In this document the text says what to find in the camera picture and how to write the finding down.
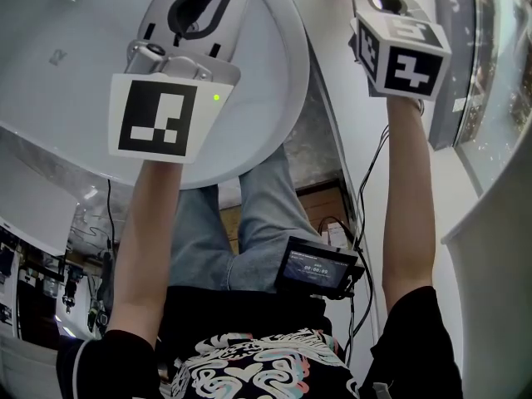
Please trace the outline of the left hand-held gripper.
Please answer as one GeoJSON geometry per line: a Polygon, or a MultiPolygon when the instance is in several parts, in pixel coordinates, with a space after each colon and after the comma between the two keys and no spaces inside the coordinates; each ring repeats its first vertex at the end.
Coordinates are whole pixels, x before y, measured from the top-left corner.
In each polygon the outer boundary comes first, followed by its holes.
{"type": "Polygon", "coordinates": [[[125,72],[111,79],[111,155],[177,164],[195,161],[241,77],[228,61],[247,4],[151,1],[138,32],[144,41],[130,43],[125,72]],[[180,50],[167,52],[157,44],[178,45],[180,50]]]}

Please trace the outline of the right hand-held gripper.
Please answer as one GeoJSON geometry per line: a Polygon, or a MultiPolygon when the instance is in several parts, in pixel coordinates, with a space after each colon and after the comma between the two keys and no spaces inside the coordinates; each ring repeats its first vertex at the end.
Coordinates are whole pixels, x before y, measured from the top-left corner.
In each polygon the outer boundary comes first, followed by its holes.
{"type": "Polygon", "coordinates": [[[352,5],[355,58],[376,92],[434,101],[451,62],[443,27],[431,22],[416,0],[352,0],[352,5]]]}

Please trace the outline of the white bathtub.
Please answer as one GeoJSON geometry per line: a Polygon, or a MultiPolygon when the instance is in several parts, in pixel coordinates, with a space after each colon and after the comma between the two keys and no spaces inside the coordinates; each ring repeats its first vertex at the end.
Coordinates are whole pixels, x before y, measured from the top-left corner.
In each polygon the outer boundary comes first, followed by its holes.
{"type": "MultiPolygon", "coordinates": [[[[140,162],[108,150],[111,78],[126,48],[162,29],[153,0],[0,0],[0,126],[75,165],[133,184],[140,162]]],[[[309,79],[306,33],[293,0],[249,0],[233,63],[238,85],[192,165],[186,189],[252,169],[293,129],[309,79]]]]}

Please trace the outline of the person's right forearm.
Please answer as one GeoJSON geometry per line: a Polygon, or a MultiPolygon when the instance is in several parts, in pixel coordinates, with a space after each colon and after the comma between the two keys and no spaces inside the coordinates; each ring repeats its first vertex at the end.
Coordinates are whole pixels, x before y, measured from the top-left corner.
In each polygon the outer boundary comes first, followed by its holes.
{"type": "Polygon", "coordinates": [[[432,285],[436,223],[430,150],[421,110],[410,98],[387,98],[389,186],[383,236],[382,289],[387,310],[432,285]]]}

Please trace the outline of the person's left forearm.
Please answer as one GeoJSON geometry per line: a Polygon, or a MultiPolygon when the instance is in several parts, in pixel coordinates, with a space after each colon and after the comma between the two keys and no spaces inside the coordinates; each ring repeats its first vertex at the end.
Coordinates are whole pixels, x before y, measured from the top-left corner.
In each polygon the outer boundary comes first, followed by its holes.
{"type": "Polygon", "coordinates": [[[108,328],[156,344],[170,276],[170,249],[183,165],[145,161],[121,236],[108,328]]]}

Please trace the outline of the white cabinet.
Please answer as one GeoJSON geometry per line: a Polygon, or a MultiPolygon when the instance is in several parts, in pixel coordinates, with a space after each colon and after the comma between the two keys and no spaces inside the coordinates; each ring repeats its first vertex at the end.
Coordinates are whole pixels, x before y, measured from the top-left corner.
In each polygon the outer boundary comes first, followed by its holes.
{"type": "Polygon", "coordinates": [[[52,256],[62,256],[77,200],[0,145],[0,227],[52,256]]]}

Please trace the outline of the small black monitor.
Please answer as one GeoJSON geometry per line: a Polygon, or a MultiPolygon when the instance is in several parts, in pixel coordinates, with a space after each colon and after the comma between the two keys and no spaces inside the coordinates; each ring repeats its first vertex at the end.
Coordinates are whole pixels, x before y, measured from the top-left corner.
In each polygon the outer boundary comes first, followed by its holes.
{"type": "Polygon", "coordinates": [[[274,286],[279,291],[342,300],[366,272],[358,254],[349,249],[288,238],[274,286]]]}

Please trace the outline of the person's black printed shirt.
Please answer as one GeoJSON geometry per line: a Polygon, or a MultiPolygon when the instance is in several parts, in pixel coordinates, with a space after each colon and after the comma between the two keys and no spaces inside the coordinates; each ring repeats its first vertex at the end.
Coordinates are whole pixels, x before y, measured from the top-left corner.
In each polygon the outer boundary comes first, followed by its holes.
{"type": "Polygon", "coordinates": [[[160,344],[124,331],[62,340],[63,399],[463,399],[451,339],[431,287],[392,308],[363,382],[348,369],[317,298],[170,288],[160,344]]]}

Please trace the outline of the cluttered shelf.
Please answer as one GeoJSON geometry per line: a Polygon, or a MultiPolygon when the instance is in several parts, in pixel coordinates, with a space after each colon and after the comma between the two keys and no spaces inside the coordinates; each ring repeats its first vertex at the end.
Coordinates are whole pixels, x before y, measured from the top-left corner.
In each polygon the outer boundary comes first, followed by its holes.
{"type": "Polygon", "coordinates": [[[112,238],[97,254],[49,254],[0,222],[0,323],[24,342],[57,350],[60,337],[101,338],[111,309],[112,238]]]}

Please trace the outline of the white curved panel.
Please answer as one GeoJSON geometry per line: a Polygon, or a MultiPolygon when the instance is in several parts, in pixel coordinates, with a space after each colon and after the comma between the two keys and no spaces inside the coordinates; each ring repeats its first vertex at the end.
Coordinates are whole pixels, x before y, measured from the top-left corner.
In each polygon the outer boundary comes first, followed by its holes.
{"type": "Polygon", "coordinates": [[[532,399],[532,132],[443,242],[461,300],[465,399],[532,399]]]}

